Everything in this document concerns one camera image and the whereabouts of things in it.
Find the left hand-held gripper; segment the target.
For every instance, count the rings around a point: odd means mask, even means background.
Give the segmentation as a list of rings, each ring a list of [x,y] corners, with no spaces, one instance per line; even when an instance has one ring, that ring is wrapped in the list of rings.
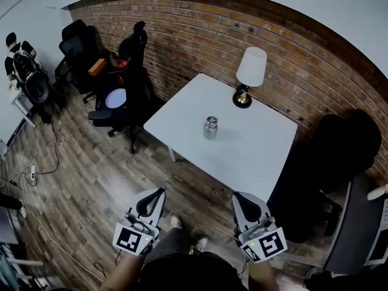
[[[113,246],[132,255],[143,255],[159,235],[158,223],[164,210],[166,191],[146,190],[137,195],[135,208],[131,207],[118,222]]]

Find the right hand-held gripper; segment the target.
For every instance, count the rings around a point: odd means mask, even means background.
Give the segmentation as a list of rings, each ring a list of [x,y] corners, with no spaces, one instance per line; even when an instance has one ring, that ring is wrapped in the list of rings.
[[[251,262],[261,263],[287,250],[283,229],[276,226],[263,200],[234,192],[232,205],[240,249]]]

